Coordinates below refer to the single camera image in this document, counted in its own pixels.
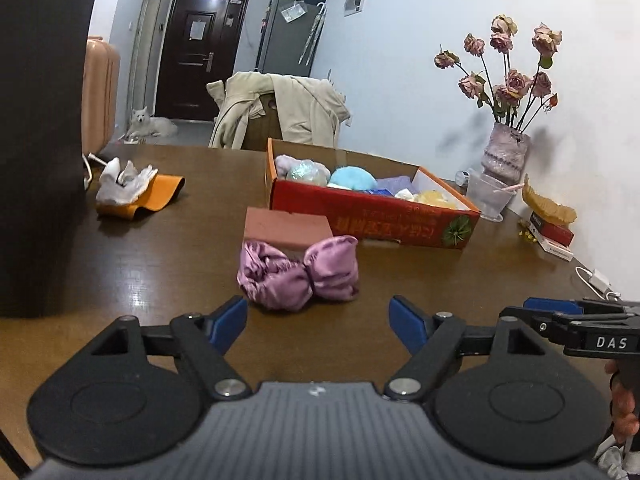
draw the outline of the dried rose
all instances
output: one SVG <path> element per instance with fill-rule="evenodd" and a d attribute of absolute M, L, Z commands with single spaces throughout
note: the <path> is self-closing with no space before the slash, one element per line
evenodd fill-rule
<path fill-rule="evenodd" d="M 511 107 L 517 107 L 520 99 L 516 96 L 513 96 L 506 85 L 496 85 L 494 86 L 494 95 L 495 100 L 498 101 L 501 105 L 509 105 Z"/>
<path fill-rule="evenodd" d="M 472 56 L 481 57 L 484 54 L 484 41 L 467 34 L 465 38 L 465 50 Z"/>
<path fill-rule="evenodd" d="M 539 72 L 534 78 L 533 88 L 531 94 L 533 97 L 544 97 L 551 94 L 551 80 L 546 72 Z"/>
<path fill-rule="evenodd" d="M 551 57 L 558 51 L 562 41 L 562 30 L 551 30 L 544 23 L 533 29 L 531 43 L 542 57 Z"/>
<path fill-rule="evenodd" d="M 458 83 L 458 86 L 462 90 L 462 93 L 469 99 L 473 99 L 475 97 L 480 98 L 482 96 L 482 90 L 484 89 L 484 83 L 478 81 L 476 79 L 476 74 L 473 72 L 471 75 L 463 77 Z"/>
<path fill-rule="evenodd" d="M 500 32 L 512 36 L 518 31 L 518 26 L 511 18 L 501 14 L 491 22 L 491 30 L 492 32 Z"/>
<path fill-rule="evenodd" d="M 511 94 L 513 97 L 517 97 L 518 99 L 522 99 L 525 95 L 527 95 L 530 86 L 533 84 L 533 81 L 529 77 L 521 74 L 514 68 L 511 68 L 509 70 L 509 73 L 507 74 L 507 77 L 504 78 L 504 81 L 506 83 L 507 91 L 509 92 L 509 94 Z"/>
<path fill-rule="evenodd" d="M 438 68 L 448 68 L 456 64 L 456 58 L 453 57 L 450 52 L 444 51 L 433 58 L 433 62 Z"/>
<path fill-rule="evenodd" d="M 489 44 L 501 54 L 507 54 L 513 48 L 513 42 L 505 32 L 493 33 Z"/>

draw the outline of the purple cloth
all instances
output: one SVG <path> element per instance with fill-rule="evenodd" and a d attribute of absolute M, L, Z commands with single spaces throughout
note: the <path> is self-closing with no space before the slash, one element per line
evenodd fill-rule
<path fill-rule="evenodd" d="M 388 189 L 392 195 L 395 195 L 398 191 L 408 189 L 413 194 L 418 194 L 411 179 L 406 176 L 392 176 L 391 178 L 379 178 L 376 180 L 378 189 Z"/>
<path fill-rule="evenodd" d="M 327 238 L 309 247 L 301 262 L 264 242 L 247 241 L 240 254 L 238 285 L 250 300 L 272 310 L 296 312 L 315 294 L 348 301 L 358 293 L 353 236 Z"/>

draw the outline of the blue gripper pad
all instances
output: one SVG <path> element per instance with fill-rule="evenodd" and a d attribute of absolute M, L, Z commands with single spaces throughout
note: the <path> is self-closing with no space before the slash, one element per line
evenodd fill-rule
<path fill-rule="evenodd" d="M 249 306 L 244 298 L 234 296 L 212 315 L 212 325 L 207 330 L 209 343 L 220 355 L 224 355 L 246 327 Z"/>
<path fill-rule="evenodd" d="M 564 314 L 583 313 L 582 307 L 573 301 L 548 300 L 546 298 L 529 298 L 522 307 L 526 310 L 541 310 L 543 312 L 562 312 Z"/>
<path fill-rule="evenodd" d="M 431 317 L 402 296 L 389 301 L 389 326 L 411 355 L 417 354 L 434 332 Z"/>

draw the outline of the dark brown door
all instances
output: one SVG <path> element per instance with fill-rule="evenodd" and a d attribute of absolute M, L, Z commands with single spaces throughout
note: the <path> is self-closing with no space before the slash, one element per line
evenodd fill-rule
<path fill-rule="evenodd" d="M 248 0 L 174 0 L 164 38 L 156 116 L 212 121 L 206 84 L 233 74 Z"/>

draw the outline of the peach suitcase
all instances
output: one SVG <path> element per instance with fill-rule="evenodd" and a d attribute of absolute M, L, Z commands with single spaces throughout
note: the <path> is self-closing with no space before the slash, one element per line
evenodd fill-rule
<path fill-rule="evenodd" d="M 82 152 L 99 153 L 113 135 L 120 54 L 100 36 L 89 36 L 82 81 Z"/>

